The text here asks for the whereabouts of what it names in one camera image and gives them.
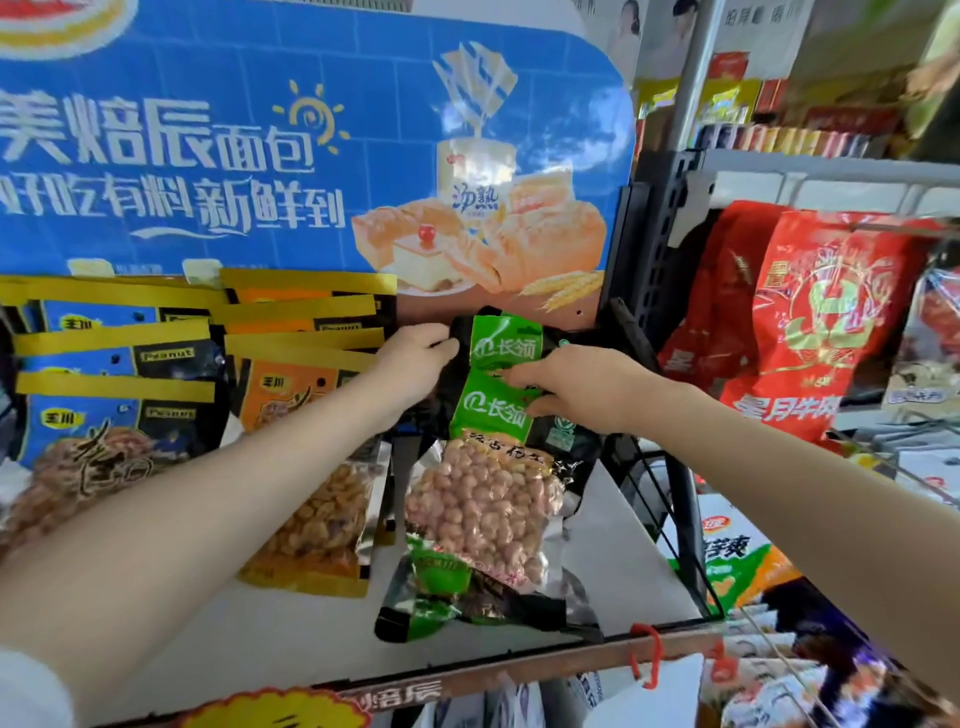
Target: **peanuts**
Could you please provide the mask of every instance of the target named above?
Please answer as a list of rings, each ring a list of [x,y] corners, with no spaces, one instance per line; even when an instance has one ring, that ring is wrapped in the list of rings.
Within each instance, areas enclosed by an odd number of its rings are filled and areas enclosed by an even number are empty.
[[[543,530],[563,495],[563,483],[547,466],[516,461],[474,440],[451,440],[443,461],[410,488],[407,524],[506,583],[541,584]]]

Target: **blue snack bag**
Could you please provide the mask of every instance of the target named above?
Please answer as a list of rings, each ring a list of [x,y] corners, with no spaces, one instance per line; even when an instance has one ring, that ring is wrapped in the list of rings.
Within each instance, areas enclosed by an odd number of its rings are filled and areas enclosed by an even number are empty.
[[[13,351],[22,372],[214,379],[225,363],[201,319],[19,334]]]
[[[17,436],[0,493],[0,559],[105,497],[216,449],[213,382],[20,373]]]

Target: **red package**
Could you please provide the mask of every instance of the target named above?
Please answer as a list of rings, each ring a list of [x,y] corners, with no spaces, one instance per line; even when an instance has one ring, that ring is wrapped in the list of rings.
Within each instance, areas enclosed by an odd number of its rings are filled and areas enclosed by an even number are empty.
[[[751,312],[760,267],[780,216],[789,207],[748,203],[732,221],[713,274],[709,341],[698,361],[696,381],[719,397],[728,379],[756,371]]]
[[[785,212],[754,297],[755,373],[727,382],[721,401],[807,442],[819,442],[853,369],[903,312],[903,277],[924,251],[907,234],[851,231],[902,221],[866,213]]]
[[[704,379],[701,361],[707,353],[714,320],[714,275],[718,257],[737,221],[741,217],[749,218],[755,210],[766,207],[769,206],[764,203],[736,200],[723,211],[710,231],[690,289],[686,316],[660,351],[660,367],[671,379],[695,384],[704,390],[713,381],[712,378]]]

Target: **wheat stalk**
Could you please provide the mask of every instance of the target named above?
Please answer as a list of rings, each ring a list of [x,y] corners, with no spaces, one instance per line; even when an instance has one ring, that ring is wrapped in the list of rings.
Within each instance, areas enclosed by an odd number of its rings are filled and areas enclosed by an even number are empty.
[[[603,285],[603,271],[592,271],[584,273],[578,279],[570,283],[566,288],[557,291],[548,298],[540,307],[547,313],[563,308],[565,305],[579,301]]]
[[[527,284],[522,291],[520,291],[521,296],[538,296],[543,293],[556,293],[557,291],[563,290],[573,285],[573,283],[580,280],[583,276],[590,276],[590,273],[584,273],[583,271],[573,271],[572,273],[561,273],[559,276],[551,276],[550,278],[535,280],[532,283]]]

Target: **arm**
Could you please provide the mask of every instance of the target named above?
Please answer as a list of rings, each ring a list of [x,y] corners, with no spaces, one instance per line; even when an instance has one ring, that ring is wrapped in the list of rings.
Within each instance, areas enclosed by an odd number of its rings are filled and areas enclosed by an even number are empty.
[[[401,329],[342,389],[25,548],[0,570],[0,645],[48,665],[88,706],[169,639],[344,458],[429,394],[457,351],[447,335],[439,324]]]
[[[960,702],[960,514],[620,352],[564,347],[507,377],[554,393],[532,415],[650,438],[683,460],[861,629]]]

